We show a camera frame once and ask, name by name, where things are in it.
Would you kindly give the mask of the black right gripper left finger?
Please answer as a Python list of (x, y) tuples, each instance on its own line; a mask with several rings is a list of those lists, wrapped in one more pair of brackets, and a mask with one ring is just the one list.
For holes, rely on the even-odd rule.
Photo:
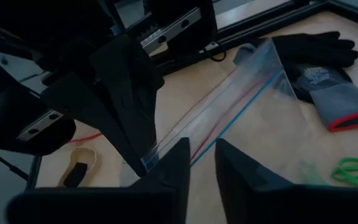
[(14, 197), (8, 224), (185, 224), (190, 140), (181, 138), (128, 187), (40, 188)]

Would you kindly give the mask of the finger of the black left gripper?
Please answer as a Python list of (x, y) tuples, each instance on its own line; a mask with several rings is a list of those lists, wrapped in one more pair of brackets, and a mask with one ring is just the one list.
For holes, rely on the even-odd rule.
[(113, 115), (77, 74), (67, 73), (44, 90), (41, 99), (49, 108), (100, 130), (138, 176), (147, 173)]
[(139, 42), (120, 35), (90, 57), (96, 77), (112, 101), (114, 121), (124, 145), (118, 146), (124, 160), (139, 176), (147, 173), (142, 159), (155, 146), (155, 105), (164, 80)]

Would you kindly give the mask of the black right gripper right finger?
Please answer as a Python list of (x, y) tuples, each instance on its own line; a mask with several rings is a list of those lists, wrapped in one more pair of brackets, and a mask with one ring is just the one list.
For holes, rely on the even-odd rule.
[(215, 162), (227, 224), (358, 224), (358, 188), (294, 184), (225, 139)]

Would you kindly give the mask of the green rubber band tangle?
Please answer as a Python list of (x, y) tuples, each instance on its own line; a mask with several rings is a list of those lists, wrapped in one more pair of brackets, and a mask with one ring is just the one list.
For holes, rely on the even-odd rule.
[(331, 172), (331, 177), (340, 182), (358, 187), (358, 158), (344, 157)]

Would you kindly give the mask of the clear plastic zipper bag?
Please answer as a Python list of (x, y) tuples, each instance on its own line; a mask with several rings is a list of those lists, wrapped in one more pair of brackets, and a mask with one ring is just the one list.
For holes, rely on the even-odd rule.
[(201, 167), (222, 138), (288, 180), (327, 185), (316, 158), (300, 154), (311, 105), (295, 95), (277, 50), (270, 39), (239, 48), (234, 71), (142, 158), (146, 171), (182, 138), (190, 142), (189, 165)]

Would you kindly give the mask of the small black block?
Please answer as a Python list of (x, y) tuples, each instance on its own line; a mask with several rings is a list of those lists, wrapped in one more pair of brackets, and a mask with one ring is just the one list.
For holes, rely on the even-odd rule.
[(88, 165), (82, 162), (77, 162), (72, 170), (68, 173), (63, 181), (63, 185), (68, 188), (79, 186), (81, 181), (85, 178)]

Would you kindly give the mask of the black and green bag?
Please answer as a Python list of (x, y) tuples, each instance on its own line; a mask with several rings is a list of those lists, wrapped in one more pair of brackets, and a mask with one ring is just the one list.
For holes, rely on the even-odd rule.
[(314, 105), (331, 131), (358, 128), (358, 87), (345, 72), (358, 59), (356, 43), (338, 31), (271, 38), (296, 97)]

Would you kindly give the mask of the grey metal bracket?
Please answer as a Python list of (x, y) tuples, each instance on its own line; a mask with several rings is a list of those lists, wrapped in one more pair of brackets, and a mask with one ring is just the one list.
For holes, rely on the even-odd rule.
[(215, 49), (216, 47), (218, 47), (219, 44), (217, 42), (211, 42), (210, 44), (208, 44), (207, 46), (203, 47), (201, 50), (199, 50), (200, 54), (205, 53), (206, 51), (210, 51)]

